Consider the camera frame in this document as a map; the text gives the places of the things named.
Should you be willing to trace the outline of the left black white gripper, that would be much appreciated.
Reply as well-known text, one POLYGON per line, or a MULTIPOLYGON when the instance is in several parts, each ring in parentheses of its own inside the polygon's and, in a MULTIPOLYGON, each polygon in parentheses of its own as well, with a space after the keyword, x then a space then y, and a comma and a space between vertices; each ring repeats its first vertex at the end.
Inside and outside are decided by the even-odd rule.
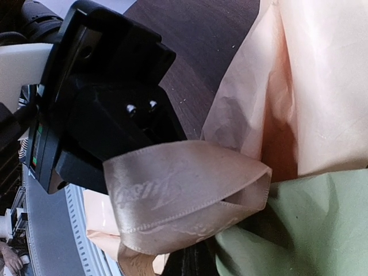
POLYGON ((176 54, 156 32, 93 1, 70 7, 51 49, 29 132, 28 167, 53 194, 106 193, 103 162, 186 139, 160 87, 176 54))

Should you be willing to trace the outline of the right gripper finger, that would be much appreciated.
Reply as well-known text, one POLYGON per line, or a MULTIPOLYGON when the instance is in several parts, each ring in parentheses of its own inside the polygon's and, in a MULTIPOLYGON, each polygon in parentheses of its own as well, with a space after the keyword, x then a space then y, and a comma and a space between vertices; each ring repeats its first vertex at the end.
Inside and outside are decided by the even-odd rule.
POLYGON ((170 253, 164 276, 215 276, 216 263, 205 241, 170 253))

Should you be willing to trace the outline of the beige ribbon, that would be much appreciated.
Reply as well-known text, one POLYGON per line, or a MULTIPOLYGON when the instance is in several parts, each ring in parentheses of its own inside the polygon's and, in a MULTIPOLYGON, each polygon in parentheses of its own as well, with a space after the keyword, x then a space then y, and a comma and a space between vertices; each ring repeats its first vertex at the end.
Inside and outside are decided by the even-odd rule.
POLYGON ((206 240, 263 210, 272 170, 205 141, 146 147, 103 164, 125 275, 153 275, 156 256, 206 240))

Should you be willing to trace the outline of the green and tan wrapping paper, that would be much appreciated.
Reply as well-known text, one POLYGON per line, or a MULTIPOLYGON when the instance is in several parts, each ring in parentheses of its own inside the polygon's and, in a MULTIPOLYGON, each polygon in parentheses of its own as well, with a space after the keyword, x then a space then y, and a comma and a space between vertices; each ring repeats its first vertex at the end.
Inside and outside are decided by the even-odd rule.
MULTIPOLYGON (((272 170, 264 209, 203 240, 218 275, 366 275, 367 2, 261 1, 195 141, 272 170)), ((83 196, 118 263, 109 194, 83 196)))

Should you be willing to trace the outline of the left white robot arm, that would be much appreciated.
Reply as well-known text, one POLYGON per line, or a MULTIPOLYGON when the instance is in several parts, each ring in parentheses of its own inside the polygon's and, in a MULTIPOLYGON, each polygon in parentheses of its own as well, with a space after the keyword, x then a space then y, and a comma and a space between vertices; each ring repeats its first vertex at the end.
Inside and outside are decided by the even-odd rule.
POLYGON ((72 183, 106 193, 104 161, 186 139, 160 87, 176 54, 159 34, 93 1, 60 18, 25 1, 1 34, 1 156, 53 194, 72 183))

